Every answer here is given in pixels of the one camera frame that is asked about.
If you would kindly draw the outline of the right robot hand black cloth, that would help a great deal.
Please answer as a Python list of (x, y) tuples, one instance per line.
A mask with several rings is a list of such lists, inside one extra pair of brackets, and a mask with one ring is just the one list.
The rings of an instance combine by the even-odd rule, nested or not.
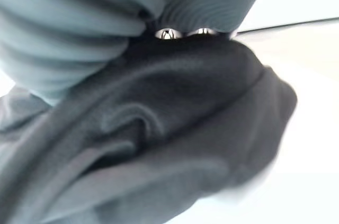
[(144, 32), (231, 33), (256, 0), (1, 0), (1, 70), (48, 104)]

